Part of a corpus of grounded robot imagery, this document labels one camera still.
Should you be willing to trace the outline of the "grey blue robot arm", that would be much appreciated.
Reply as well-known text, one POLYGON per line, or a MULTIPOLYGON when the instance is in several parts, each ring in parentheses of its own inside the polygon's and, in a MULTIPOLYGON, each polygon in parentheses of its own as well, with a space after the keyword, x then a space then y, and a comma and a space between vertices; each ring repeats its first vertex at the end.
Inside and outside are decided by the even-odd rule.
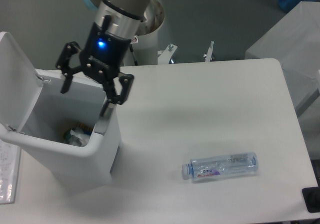
POLYGON ((126 102, 133 81, 132 74, 120 71, 133 37, 150 0, 101 0, 84 48, 77 42, 65 44, 56 62, 64 76, 60 92, 69 91, 73 76, 82 72, 101 84, 106 94, 100 115, 113 105, 126 102))

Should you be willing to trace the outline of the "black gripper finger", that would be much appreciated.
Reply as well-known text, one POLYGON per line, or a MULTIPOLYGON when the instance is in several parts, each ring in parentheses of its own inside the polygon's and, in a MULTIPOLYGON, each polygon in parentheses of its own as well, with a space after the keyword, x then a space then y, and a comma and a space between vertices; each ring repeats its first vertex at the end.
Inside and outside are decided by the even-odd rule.
POLYGON ((73 75, 82 71, 81 66, 71 68, 69 64, 71 57, 75 54, 80 53, 81 51, 82 50, 77 42, 75 41, 68 42, 63 47, 62 52, 55 64, 56 69, 60 70, 62 75, 65 78, 62 88, 60 90, 62 94, 65 94, 69 91, 72 80, 73 80, 73 75))
POLYGON ((125 74, 120 72, 117 78, 121 85, 121 91, 119 94, 117 93, 117 90, 115 88, 115 83, 113 80, 107 81, 102 84, 103 90, 106 94, 106 99, 100 111, 100 114, 99 114, 100 117, 103 117, 105 115, 105 112, 107 111, 107 109, 110 107, 111 104, 122 105, 128 99, 129 93, 131 91, 131 88, 134 82, 134 76, 132 74, 125 74))

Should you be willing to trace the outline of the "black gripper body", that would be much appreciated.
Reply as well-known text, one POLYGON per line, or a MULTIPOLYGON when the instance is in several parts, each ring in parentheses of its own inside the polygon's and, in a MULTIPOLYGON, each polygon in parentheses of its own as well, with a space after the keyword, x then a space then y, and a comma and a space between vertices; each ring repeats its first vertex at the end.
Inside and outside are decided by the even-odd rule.
POLYGON ((79 54, 78 72, 102 84, 118 77, 121 84, 131 83, 130 74, 120 74, 120 64, 131 43, 103 31, 95 22, 92 24, 84 49, 79 54))

